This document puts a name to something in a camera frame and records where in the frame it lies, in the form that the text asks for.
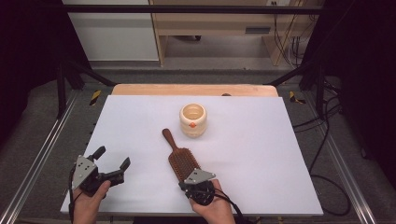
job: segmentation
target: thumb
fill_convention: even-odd
[[[108,192],[108,189],[110,189],[111,182],[110,181],[105,181],[102,183],[102,185],[99,187],[99,189],[96,191],[96,193],[92,196],[93,202],[94,203],[100,203],[103,198],[105,198],[105,195]]]

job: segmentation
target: horizontal black bar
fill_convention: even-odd
[[[147,6],[147,5],[44,5],[71,13],[216,13],[216,14],[295,14],[334,13],[336,8],[323,7],[245,7],[245,6]]]

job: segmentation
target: brush handle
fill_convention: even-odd
[[[166,141],[168,141],[169,145],[171,145],[171,148],[176,151],[178,147],[176,146],[175,140],[171,134],[171,131],[169,129],[163,129],[163,137],[165,137]]]

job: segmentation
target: silver metal plate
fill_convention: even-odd
[[[214,177],[216,175],[213,173],[194,168],[194,171],[184,180],[184,183],[196,185]]]
[[[95,163],[83,156],[78,156],[76,171],[73,175],[72,189],[78,188],[78,186],[92,173],[95,168]]]

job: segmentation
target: person's right hand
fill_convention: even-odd
[[[219,189],[222,191],[220,182],[217,179],[213,179],[212,183],[215,189]],[[219,195],[223,195],[218,190],[216,193]],[[231,210],[231,205],[227,201],[215,196],[211,204],[203,206],[196,203],[193,199],[189,200],[192,210],[201,217],[203,217],[209,224],[235,223],[235,219],[233,218],[233,211]]]

